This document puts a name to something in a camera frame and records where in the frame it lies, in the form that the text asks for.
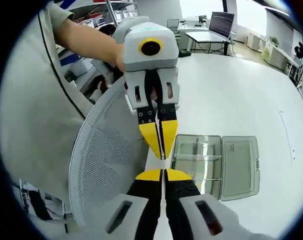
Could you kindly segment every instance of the shelf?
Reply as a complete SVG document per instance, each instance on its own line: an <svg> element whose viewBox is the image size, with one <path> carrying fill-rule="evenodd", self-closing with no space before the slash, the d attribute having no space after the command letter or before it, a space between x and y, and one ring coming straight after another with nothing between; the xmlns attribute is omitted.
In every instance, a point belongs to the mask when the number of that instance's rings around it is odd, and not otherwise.
<svg viewBox="0 0 303 240"><path fill-rule="evenodd" d="M137 4L133 1L110 1L114 11L121 10L127 6ZM88 15L103 14L108 12L105 2L87 2L67 9L75 14L74 20L81 19Z"/></svg>

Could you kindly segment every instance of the floor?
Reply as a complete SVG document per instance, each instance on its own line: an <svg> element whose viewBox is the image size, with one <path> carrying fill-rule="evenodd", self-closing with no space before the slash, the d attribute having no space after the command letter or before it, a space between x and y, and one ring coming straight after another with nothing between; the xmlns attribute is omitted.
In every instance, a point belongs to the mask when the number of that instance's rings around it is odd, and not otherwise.
<svg viewBox="0 0 303 240"><path fill-rule="evenodd" d="M234 44L233 45L230 45L230 50L231 50L231 54L235 55L235 57L237 58L242 58L242 59L246 59L246 60L249 60L249 61L252 61L252 62L255 62L255 63L258 63L258 64L262 64L262 65L265 65L265 66L268 66L272 69L275 69L281 73L284 73L281 69L277 68L277 67L274 67L272 65L269 65L263 58L262 58L262 53L261 52L258 52L258 51L255 51L255 50L252 50L250 49L249 47L247 47L246 44L244 43L241 43L241 42L237 42L237 41L234 41ZM202 54L204 53L203 50L199 50L199 49L196 49L196 50L192 50L192 53L198 53L198 54ZM220 52L213 52L211 54L218 54L218 55L221 55Z"/></svg>
<svg viewBox="0 0 303 240"><path fill-rule="evenodd" d="M269 65L263 58L262 58L262 53L252 50L249 47L247 47L246 44L241 43L241 42L237 42L234 41L234 44L231 46L231 49L233 49L233 52L235 53L236 56L242 55L244 56L245 59L255 62L255 63L259 63L265 66L268 66L272 69L275 69L281 73L283 73L283 71L277 67L274 67L272 65Z"/></svg>

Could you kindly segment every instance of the monitor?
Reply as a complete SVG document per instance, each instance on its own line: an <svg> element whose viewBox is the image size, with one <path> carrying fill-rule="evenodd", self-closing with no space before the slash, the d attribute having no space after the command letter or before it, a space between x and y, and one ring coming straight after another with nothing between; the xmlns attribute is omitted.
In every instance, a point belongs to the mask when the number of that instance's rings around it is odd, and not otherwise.
<svg viewBox="0 0 303 240"><path fill-rule="evenodd" d="M177 31L178 25L180 24L180 20L177 19L168 19L167 20L167 28L172 30L173 32Z"/></svg>
<svg viewBox="0 0 303 240"><path fill-rule="evenodd" d="M215 32L229 39L233 22L234 14L213 11L210 19L209 31Z"/></svg>

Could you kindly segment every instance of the office chair backrest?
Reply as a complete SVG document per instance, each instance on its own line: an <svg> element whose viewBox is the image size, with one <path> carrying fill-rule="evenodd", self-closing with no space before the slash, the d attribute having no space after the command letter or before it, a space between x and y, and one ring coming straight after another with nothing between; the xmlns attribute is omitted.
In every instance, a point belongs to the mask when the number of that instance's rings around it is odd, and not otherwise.
<svg viewBox="0 0 303 240"><path fill-rule="evenodd" d="M88 223L91 207L126 194L145 169L149 146L125 93L124 80L116 81L96 102L76 138L69 167L69 196L80 227Z"/></svg>
<svg viewBox="0 0 303 240"><path fill-rule="evenodd" d="M167 28L172 30L173 32L177 32L178 25L180 24L179 19L168 19L167 20Z"/></svg>

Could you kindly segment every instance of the black cable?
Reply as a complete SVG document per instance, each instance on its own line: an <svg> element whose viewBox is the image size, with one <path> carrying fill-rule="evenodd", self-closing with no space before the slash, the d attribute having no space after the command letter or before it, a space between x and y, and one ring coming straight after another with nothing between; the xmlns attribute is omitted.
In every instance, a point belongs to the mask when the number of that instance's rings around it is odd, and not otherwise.
<svg viewBox="0 0 303 240"><path fill-rule="evenodd" d="M208 52L208 54L215 53L215 52L220 52L221 54L223 54L222 50L224 50L224 48L220 48L220 49L217 49L217 50L212 50L212 51Z"/></svg>
<svg viewBox="0 0 303 240"><path fill-rule="evenodd" d="M75 107L75 109L77 110L77 112L81 115L81 117L83 119L85 119L86 117L84 116L84 114L82 113L82 111L77 107L77 105L73 102L73 100L71 99L71 97L68 95L68 93L66 92L66 89L64 88L64 85L62 83L62 80L60 78L60 76L58 75L58 72L54 66L54 63L52 61L52 58L51 58L51 55L50 55L50 52L48 51L48 48L47 48L47 44L46 44L46 41L45 41L45 35L44 35L44 31L43 31L43 26L42 26L42 22L41 22L41 17L40 15L38 14L38 21L39 21L39 27L40 27L40 32L41 32L41 37L42 37L42 41L43 41L43 44L45 46L45 49L46 49L46 53L47 53L47 56L49 58L49 61L50 61L50 65L51 65L51 68L58 80L58 83L61 87L61 89L63 90L65 96L68 98L68 100L70 101L70 103Z"/></svg>
<svg viewBox="0 0 303 240"><path fill-rule="evenodd" d="M205 53L208 54L208 52L205 51L205 49L202 48L202 46L198 43L198 46L200 47L200 49Z"/></svg>

